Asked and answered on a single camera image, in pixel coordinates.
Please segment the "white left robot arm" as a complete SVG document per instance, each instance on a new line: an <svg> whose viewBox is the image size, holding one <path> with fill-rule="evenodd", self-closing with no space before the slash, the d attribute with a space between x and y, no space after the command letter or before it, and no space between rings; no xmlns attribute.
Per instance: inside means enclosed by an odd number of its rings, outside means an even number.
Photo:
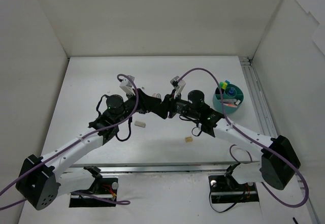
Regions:
<svg viewBox="0 0 325 224"><path fill-rule="evenodd" d="M168 106L165 102L146 95L139 88L135 93L128 95L126 101L117 94L104 95L107 108L89 123L85 133L48 155L37 157L32 154L24 160L16 189L36 210L46 208L62 193L66 184L60 180L60 176L65 170L114 138L119 131L118 125L135 112L152 112L166 118Z"/></svg>

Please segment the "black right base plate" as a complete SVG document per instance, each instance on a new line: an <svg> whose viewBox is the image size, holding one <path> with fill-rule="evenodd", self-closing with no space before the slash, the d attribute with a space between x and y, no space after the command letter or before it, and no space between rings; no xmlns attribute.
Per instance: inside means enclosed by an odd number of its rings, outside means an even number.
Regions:
<svg viewBox="0 0 325 224"><path fill-rule="evenodd" d="M224 175L208 176L213 204L259 202L255 183L238 184Z"/></svg>

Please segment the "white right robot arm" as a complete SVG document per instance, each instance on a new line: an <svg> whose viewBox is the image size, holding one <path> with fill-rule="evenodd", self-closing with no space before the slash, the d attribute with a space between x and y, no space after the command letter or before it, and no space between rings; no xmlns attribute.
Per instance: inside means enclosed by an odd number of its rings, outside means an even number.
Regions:
<svg viewBox="0 0 325 224"><path fill-rule="evenodd" d="M199 90L191 91L186 101L168 94L154 107L154 112L162 118L175 114L190 118L203 133L233 143L258 159L228 168L224 182L230 189L244 183L264 182L283 190L301 165L286 137L272 138L240 126L208 106Z"/></svg>

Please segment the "orange pink slim pen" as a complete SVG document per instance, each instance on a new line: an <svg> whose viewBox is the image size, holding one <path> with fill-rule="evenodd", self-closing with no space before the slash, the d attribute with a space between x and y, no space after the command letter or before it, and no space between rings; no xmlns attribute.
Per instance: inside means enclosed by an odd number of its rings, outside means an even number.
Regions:
<svg viewBox="0 0 325 224"><path fill-rule="evenodd" d="M227 106L227 107L233 107L233 108L236 108L237 105L235 103L223 103L224 106Z"/></svg>

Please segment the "teal round pen holder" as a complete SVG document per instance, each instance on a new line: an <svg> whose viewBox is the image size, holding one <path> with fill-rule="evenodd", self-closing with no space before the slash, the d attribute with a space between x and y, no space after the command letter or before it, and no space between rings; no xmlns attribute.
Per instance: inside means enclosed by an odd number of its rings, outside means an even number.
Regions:
<svg viewBox="0 0 325 224"><path fill-rule="evenodd" d="M231 87L233 87L236 92L233 96L228 96L228 91ZM218 87L216 88L213 96L213 107L219 113L225 112L226 114L232 114L239 109L241 104L237 105L236 108L233 108L224 106L223 103L235 103L237 100L240 100L242 104L242 102L244 101L244 94L238 86L229 83L227 84L226 89L223 89L221 87L221 90L219 90Z"/></svg>

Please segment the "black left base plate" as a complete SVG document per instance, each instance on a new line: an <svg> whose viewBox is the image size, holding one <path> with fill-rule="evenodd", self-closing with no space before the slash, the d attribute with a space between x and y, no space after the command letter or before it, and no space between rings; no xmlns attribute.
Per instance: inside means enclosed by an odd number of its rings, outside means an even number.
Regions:
<svg viewBox="0 0 325 224"><path fill-rule="evenodd" d="M98 198L116 201L118 189L117 177L104 177L99 187L92 191L84 191L87 194L92 194ZM101 208L101 207L116 207L116 204L103 202L90 198L88 196L70 195L69 208Z"/></svg>

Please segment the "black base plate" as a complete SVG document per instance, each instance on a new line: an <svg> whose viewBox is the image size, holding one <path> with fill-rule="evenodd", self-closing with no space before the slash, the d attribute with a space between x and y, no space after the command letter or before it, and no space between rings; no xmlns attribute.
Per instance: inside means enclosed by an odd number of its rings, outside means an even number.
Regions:
<svg viewBox="0 0 325 224"><path fill-rule="evenodd" d="M224 175L208 176L213 204L259 202L255 183L238 184Z"/></svg>
<svg viewBox="0 0 325 224"><path fill-rule="evenodd" d="M104 177L99 187L92 191L84 191L87 194L92 194L98 198L116 201L118 189L117 177ZM90 198L88 196L70 195L69 208L101 208L101 207L116 207L116 204L103 202Z"/></svg>

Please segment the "blue cap correction pen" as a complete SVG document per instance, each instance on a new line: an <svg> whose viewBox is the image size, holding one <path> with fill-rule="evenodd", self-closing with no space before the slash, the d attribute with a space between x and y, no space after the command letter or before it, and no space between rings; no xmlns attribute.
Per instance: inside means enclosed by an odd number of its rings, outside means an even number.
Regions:
<svg viewBox="0 0 325 224"><path fill-rule="evenodd" d="M233 96L235 94L235 92L236 92L236 90L233 87L231 87L227 94L228 94L228 96Z"/></svg>

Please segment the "small yellow eraser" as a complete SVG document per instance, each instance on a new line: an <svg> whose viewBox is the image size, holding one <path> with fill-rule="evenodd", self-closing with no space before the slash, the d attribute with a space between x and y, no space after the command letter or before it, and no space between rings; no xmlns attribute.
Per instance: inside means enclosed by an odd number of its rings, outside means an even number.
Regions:
<svg viewBox="0 0 325 224"><path fill-rule="evenodd" d="M185 142L190 143L193 141L193 137L185 137Z"/></svg>

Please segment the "grey white eraser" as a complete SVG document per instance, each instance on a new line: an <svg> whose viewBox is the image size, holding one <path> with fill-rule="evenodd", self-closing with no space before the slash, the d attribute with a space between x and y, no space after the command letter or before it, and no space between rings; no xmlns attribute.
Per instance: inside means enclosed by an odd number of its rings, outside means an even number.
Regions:
<svg viewBox="0 0 325 224"><path fill-rule="evenodd" d="M141 121L135 121L135 126L145 128L146 127L146 123L141 122Z"/></svg>

